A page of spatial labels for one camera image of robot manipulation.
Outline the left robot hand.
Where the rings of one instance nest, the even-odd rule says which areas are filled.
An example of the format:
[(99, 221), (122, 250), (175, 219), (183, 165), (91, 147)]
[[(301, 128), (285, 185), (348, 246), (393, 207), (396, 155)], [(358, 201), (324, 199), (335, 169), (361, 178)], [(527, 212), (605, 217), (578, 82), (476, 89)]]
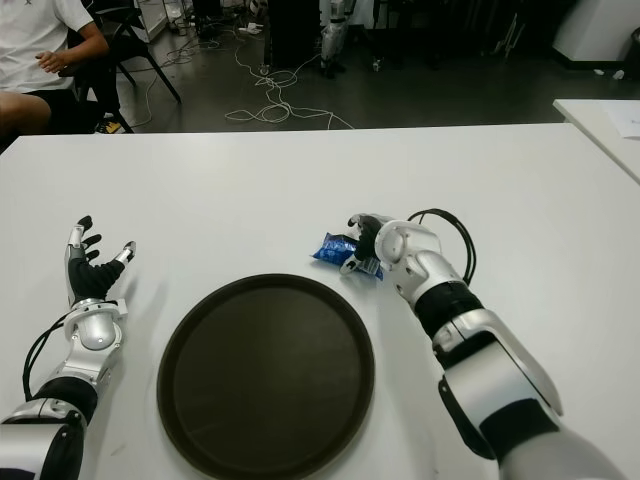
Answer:
[(93, 219), (90, 215), (82, 217), (72, 227), (66, 245), (64, 265), (70, 307), (85, 300), (104, 301), (136, 255), (136, 242), (130, 241), (112, 260), (93, 264), (100, 252), (97, 249), (91, 250), (91, 247), (100, 242), (102, 236), (95, 234), (87, 237), (86, 232), (92, 226)]

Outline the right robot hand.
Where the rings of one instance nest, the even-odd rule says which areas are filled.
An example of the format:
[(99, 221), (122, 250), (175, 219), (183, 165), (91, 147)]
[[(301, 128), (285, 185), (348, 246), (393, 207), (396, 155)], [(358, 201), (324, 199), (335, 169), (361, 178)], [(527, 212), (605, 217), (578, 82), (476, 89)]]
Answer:
[(397, 230), (399, 223), (378, 214), (355, 214), (348, 220), (350, 227), (359, 232), (355, 250), (341, 264), (339, 272), (349, 275), (358, 269), (367, 269), (371, 262), (391, 271), (401, 258), (403, 237)]

